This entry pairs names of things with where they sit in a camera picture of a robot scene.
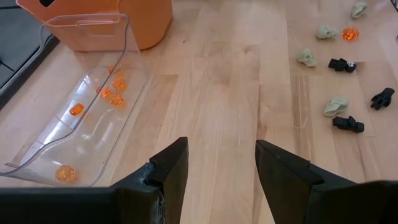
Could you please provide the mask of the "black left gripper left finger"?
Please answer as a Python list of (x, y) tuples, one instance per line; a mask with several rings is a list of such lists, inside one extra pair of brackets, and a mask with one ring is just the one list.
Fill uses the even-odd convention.
[(0, 224), (180, 224), (188, 155), (180, 137), (109, 187), (2, 188)]

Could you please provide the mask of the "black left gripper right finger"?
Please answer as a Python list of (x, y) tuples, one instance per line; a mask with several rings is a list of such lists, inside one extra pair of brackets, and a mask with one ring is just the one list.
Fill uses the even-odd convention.
[(265, 140), (255, 160), (275, 224), (398, 224), (398, 180), (357, 184)]

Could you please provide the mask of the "small pale plastic skull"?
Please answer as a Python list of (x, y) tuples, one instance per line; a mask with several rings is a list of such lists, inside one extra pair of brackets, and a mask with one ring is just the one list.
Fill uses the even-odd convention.
[(320, 25), (318, 27), (317, 33), (315, 34), (316, 38), (318, 39), (331, 39), (337, 35), (337, 30), (328, 25)]
[(349, 101), (343, 96), (334, 96), (326, 105), (323, 114), (325, 116), (334, 116), (347, 110)]
[(317, 65), (317, 61), (310, 49), (301, 50), (297, 55), (297, 61), (307, 67), (315, 67)]
[(353, 19), (361, 17), (365, 13), (367, 8), (368, 4), (366, 1), (356, 2), (351, 9), (351, 17)]

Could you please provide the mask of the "clear plastic bin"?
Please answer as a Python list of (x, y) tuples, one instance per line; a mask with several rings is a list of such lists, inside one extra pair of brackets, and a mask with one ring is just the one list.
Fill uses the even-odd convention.
[[(60, 43), (0, 111), (0, 186), (31, 181), (90, 186), (102, 175), (148, 81), (141, 53), (124, 14), (75, 14), (45, 22)], [(122, 69), (109, 73), (108, 67)], [(124, 91), (114, 89), (124, 77)], [(123, 106), (100, 96), (108, 86)], [(84, 110), (72, 116), (77, 103)], [(73, 183), (55, 171), (71, 166)]]

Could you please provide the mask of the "orange plastic bin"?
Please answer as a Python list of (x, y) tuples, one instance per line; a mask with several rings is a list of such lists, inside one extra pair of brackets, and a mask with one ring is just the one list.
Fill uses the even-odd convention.
[(125, 14), (141, 50), (158, 44), (173, 18), (172, 0), (16, 0), (16, 4), (40, 22), (75, 14)]

